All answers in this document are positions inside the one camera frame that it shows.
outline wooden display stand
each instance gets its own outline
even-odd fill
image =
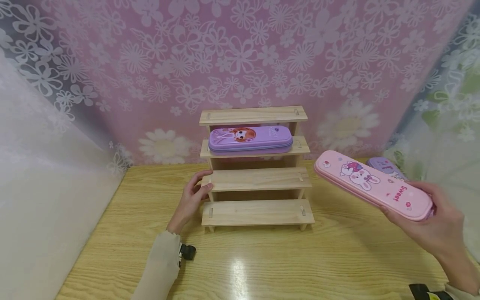
[[[200,125],[210,134],[213,126],[288,123],[293,145],[287,153],[255,155],[214,155],[208,139],[202,143],[200,157],[206,158],[212,175],[202,186],[213,183],[210,202],[204,203],[202,226],[214,232],[217,226],[300,225],[305,230],[315,223],[305,190],[312,184],[307,169],[299,167],[310,153],[303,136],[296,136],[297,123],[306,121],[302,106],[205,110]],[[228,158],[281,156],[281,160],[229,162]]]

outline floral backdrop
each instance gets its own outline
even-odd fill
[[[370,156],[433,84],[471,4],[0,0],[0,47],[59,112],[113,135],[135,164],[198,162],[203,109],[298,104],[311,157]]]
[[[480,262],[480,2],[471,8],[413,100],[386,155],[411,178],[441,185],[466,215]]]

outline human hand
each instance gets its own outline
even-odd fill
[[[435,215],[420,222],[405,219],[396,212],[381,207],[381,211],[394,224],[398,225],[427,252],[432,254],[442,266],[451,286],[478,295],[480,273],[467,256],[463,242],[463,221],[461,211],[448,200],[447,195],[435,184],[409,182],[432,196],[436,205]]]
[[[210,174],[212,174],[212,170],[196,172],[187,185],[185,185],[179,205],[167,225],[167,231],[180,234],[183,226],[190,221],[193,214],[197,211],[200,202],[208,198],[208,192],[213,188],[213,184],[209,183],[201,187],[198,182],[202,180],[203,176]]]
[[[382,206],[380,209],[385,216],[437,259],[465,254],[462,212],[450,203],[437,185],[421,181],[408,183],[431,195],[436,206],[435,215],[416,222]]]

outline wooden table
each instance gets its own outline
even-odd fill
[[[445,275],[432,256],[376,208],[319,179],[312,161],[302,165],[313,183],[313,227],[209,233],[199,211],[182,232],[197,254],[182,266],[171,299],[404,300],[413,299],[410,283],[443,288]],[[56,299],[130,299],[184,184],[204,168],[129,169]]]

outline wrist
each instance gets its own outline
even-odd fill
[[[186,222],[181,220],[181,218],[173,216],[170,222],[167,224],[167,231],[170,233],[180,234],[185,224]]]
[[[449,284],[471,295],[478,295],[480,289],[480,273],[470,260],[467,252],[437,257],[438,262],[448,277]]]
[[[433,255],[442,266],[455,266],[458,263],[470,262],[464,248],[437,253]]]

